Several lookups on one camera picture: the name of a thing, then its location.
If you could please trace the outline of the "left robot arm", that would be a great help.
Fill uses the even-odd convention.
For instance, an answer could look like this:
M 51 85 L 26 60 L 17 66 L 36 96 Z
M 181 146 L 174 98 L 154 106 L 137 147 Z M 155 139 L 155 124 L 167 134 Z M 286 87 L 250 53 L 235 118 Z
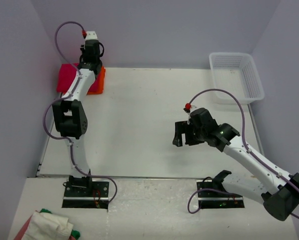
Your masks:
M 67 147 L 72 170 L 66 187 L 89 196 L 94 189 L 91 169 L 87 163 L 84 135 L 88 129 L 88 119 L 82 104 L 90 87 L 102 70 L 103 44 L 98 39 L 86 39 L 81 46 L 78 72 L 64 97 L 52 104 L 56 130 L 68 141 Z

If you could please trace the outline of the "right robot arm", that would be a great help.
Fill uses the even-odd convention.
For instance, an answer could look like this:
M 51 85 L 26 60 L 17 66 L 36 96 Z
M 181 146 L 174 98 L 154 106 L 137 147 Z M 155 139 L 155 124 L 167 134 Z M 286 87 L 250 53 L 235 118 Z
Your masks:
M 208 144 L 240 163 L 255 179 L 223 170 L 212 182 L 217 196 L 240 195 L 263 205 L 275 219 L 285 221 L 299 205 L 299 173 L 290 174 L 270 162 L 244 141 L 228 123 L 217 124 L 206 108 L 185 105 L 188 119 L 175 123 L 172 144 L 195 146 Z

